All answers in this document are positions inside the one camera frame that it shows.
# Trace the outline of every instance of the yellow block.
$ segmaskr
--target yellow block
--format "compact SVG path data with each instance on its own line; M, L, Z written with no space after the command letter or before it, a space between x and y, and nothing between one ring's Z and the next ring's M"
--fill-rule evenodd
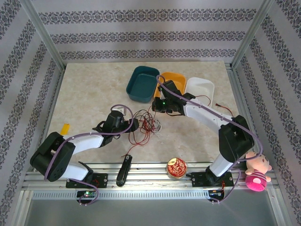
M70 128L70 124L64 124L61 130L61 135L67 135L69 128Z

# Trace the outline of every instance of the beige tabletop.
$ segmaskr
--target beige tabletop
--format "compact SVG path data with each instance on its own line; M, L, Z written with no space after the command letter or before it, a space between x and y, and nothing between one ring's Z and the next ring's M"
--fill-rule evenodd
M115 104L127 105L133 112L148 109L151 101L135 102L126 93L133 70L140 65L157 68L160 73L176 72L187 79L199 77L212 81L215 85L212 108L229 114L226 109L215 106L219 103L238 115L223 61L68 64L49 133L60 133L65 123L70 124L68 135L91 132L99 122L106 120ZM219 154L218 136L205 125L185 116L157 113L156 118L162 125L160 136L153 135L147 145L134 147L130 152L133 162L167 162L174 157L210 162ZM136 134L138 139L143 136L138 131ZM131 146L128 135L124 134L105 147L78 153L72 159L85 163L122 162L121 156Z

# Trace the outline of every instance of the patterned wallpaper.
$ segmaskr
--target patterned wallpaper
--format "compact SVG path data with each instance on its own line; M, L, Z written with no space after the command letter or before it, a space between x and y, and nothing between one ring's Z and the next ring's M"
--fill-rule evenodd
M0 1L0 226L10 225L60 75L17 0Z
M237 67L293 225L301 225L300 15L298 1L275 1Z
M65 62L224 60L262 0L35 0Z

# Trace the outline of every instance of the pink plush toy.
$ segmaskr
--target pink plush toy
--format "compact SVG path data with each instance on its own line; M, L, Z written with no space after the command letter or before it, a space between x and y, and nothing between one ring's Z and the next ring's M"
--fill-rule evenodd
M246 158L251 158L256 155L251 151L246 154ZM261 192L265 189L267 182L271 181L271 178L265 176L266 172L271 170L272 167L269 164L269 160L262 154L256 159L246 161L246 185L253 191Z

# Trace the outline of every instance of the red and gold can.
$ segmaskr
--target red and gold can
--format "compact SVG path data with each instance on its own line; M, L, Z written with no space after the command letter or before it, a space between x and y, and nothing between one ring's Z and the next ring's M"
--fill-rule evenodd
M173 158L167 164L167 173L173 178L180 179L187 171L186 162L180 158Z

